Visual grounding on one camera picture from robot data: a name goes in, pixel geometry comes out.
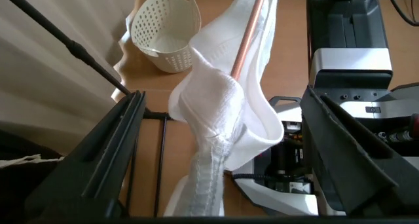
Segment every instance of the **black fabric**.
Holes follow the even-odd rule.
[[[42,159],[58,159],[61,155],[0,130],[0,160],[19,159],[41,154]],[[0,223],[22,222],[26,197],[44,180],[58,162],[21,164],[0,168]]]

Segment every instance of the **hanging garment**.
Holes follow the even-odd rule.
[[[269,61],[278,0],[264,0],[238,81],[230,76],[255,0],[230,8],[189,42],[192,71],[173,90],[169,114],[189,124],[198,152],[166,215],[220,215],[223,171],[234,170],[277,144],[283,126],[259,84]]]

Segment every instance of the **white curtain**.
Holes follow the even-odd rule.
[[[110,74],[134,0],[27,0]],[[38,23],[0,0],[0,129],[70,152],[115,102],[115,87]]]

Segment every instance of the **white basket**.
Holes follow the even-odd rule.
[[[134,17],[131,37],[159,69],[178,73],[192,65],[188,42],[200,28],[195,0],[146,0]]]

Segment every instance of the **brown floor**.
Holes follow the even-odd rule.
[[[232,2],[232,0],[196,1],[200,7],[203,26],[220,15]],[[410,1],[397,1],[407,13],[406,4],[410,4]],[[132,15],[142,2],[144,0],[136,0]],[[419,29],[404,23],[388,0],[380,2],[394,70],[390,88],[399,84],[417,82],[419,81]],[[415,9],[419,10],[417,0]],[[308,70],[305,10],[305,0],[279,2],[272,55],[261,81],[266,98],[302,96],[306,88]],[[145,59],[131,40],[121,42],[120,45],[124,57],[115,69],[122,75],[126,87],[130,90],[147,91],[147,107],[153,111],[167,112],[170,92],[187,72],[177,74],[161,72]],[[161,127],[162,123],[155,120],[143,120],[141,124],[130,209],[130,214],[133,216],[153,215]],[[168,122],[160,190],[160,215],[176,183],[188,173],[189,160],[194,151],[194,142],[188,126],[180,122]],[[122,203],[125,203],[126,192],[125,183],[120,195]],[[264,215],[260,208],[252,206],[240,194],[228,178],[225,180],[224,201],[226,215]]]

